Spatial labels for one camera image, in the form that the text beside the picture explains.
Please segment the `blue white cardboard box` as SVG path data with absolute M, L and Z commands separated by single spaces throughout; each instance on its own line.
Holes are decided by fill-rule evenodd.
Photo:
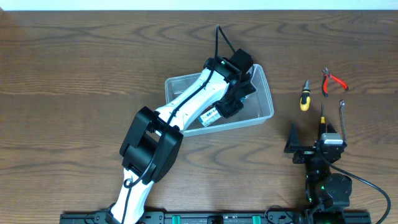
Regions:
M 221 115 L 221 113 L 216 108 L 216 103 L 212 104 L 215 109 L 212 110 L 205 110 L 202 114 L 198 117 L 200 124 L 203 127 L 210 127 L 210 126 L 218 126 L 222 124 L 229 124 L 236 121 L 239 121 L 239 115 L 236 113 L 235 115 L 225 118 Z

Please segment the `stubby yellow black screwdriver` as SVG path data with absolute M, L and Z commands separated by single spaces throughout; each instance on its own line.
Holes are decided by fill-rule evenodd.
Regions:
M 309 80 L 306 80 L 300 97 L 300 109 L 302 111 L 307 111 L 309 107 L 310 107 L 310 82 Z

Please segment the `red handled pliers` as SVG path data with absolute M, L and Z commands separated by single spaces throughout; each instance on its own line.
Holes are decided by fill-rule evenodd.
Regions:
M 343 89 L 345 91 L 349 90 L 348 84 L 345 81 L 343 81 L 342 79 L 340 79 L 339 77 L 337 77 L 334 74 L 332 74 L 329 71 L 329 69 L 324 68 L 322 70 L 322 74 L 323 74 L 322 93 L 323 93 L 324 97 L 328 97 L 328 82 L 329 82 L 329 79 L 332 79 L 334 82 L 338 83 L 340 86 L 343 87 Z

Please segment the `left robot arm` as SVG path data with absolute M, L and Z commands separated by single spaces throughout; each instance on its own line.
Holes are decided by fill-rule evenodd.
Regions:
M 152 186 L 173 166 L 183 133 L 212 107 L 224 118 L 243 108 L 242 99 L 254 92 L 250 55 L 209 58 L 197 80 L 170 103 L 135 115 L 119 150 L 124 180 L 119 197 L 109 208 L 108 223 L 136 223 Z

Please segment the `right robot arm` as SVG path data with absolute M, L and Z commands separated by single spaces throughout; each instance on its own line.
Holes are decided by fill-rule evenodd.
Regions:
M 305 166 L 305 196 L 310 203 L 295 223 L 347 223 L 344 209 L 349 207 L 352 180 L 340 173 L 332 173 L 332 163 L 341 158 L 346 143 L 331 124 L 322 123 L 320 135 L 312 146 L 300 144 L 295 124 L 291 125 L 284 152 L 292 154 L 294 164 Z

